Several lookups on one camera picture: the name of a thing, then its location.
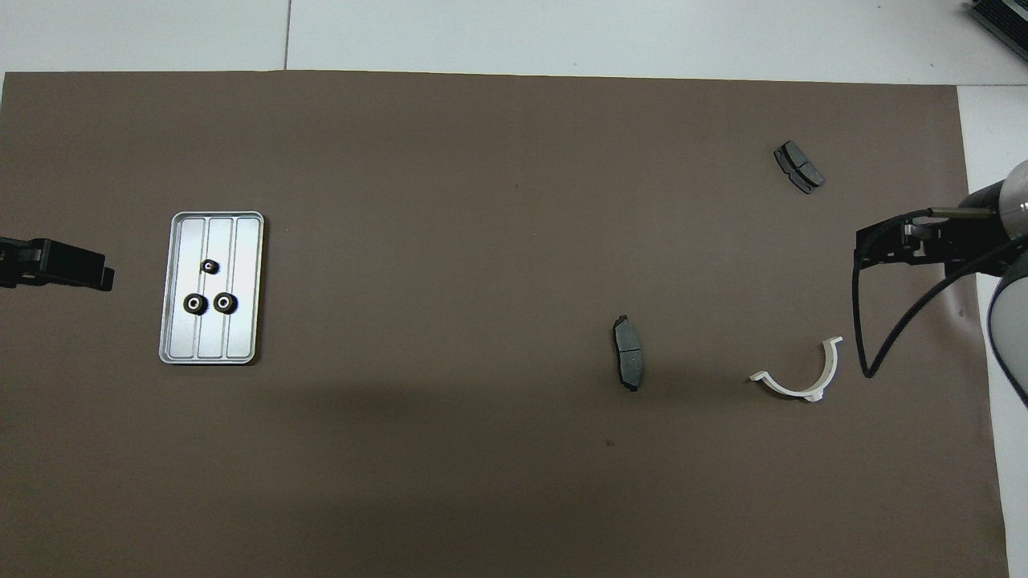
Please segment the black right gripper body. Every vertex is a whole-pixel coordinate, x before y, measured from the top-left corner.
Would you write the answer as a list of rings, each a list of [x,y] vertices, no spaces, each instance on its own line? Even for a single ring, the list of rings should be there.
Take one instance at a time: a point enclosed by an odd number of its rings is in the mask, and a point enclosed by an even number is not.
[[[916,242],[916,263],[943,264],[946,274],[1009,241],[992,209],[932,209],[908,224],[908,234]]]

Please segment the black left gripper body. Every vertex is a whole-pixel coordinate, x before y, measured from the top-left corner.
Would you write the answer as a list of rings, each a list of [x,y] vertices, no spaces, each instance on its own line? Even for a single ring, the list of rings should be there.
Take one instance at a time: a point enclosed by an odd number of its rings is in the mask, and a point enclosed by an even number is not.
[[[36,277],[39,261],[42,256],[42,246],[35,240],[23,241],[14,238],[1,238],[1,287],[19,288],[19,286],[41,287],[44,279]]]

